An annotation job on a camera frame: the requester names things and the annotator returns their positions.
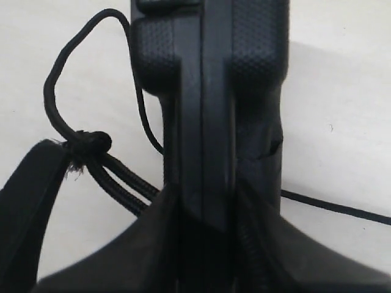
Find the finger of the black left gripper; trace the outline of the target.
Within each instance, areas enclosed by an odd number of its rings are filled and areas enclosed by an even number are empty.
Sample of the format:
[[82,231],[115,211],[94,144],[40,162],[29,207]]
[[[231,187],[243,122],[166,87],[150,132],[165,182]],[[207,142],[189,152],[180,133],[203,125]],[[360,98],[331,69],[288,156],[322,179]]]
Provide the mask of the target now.
[[48,220],[69,166],[65,148],[36,144],[1,189],[1,292],[30,292]]

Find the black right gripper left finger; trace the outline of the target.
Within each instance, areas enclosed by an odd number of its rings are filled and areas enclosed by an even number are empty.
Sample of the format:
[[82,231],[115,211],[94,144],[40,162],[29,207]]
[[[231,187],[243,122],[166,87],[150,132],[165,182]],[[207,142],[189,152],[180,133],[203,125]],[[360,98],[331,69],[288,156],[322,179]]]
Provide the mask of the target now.
[[167,184],[121,235],[34,292],[176,292],[178,188]]

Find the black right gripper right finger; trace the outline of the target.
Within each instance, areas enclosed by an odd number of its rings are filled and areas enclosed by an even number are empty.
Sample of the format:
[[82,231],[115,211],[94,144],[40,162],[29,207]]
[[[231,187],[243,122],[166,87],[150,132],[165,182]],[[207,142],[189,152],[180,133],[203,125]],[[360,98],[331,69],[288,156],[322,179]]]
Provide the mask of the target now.
[[390,292],[390,275],[308,237],[245,180],[236,194],[243,292]]

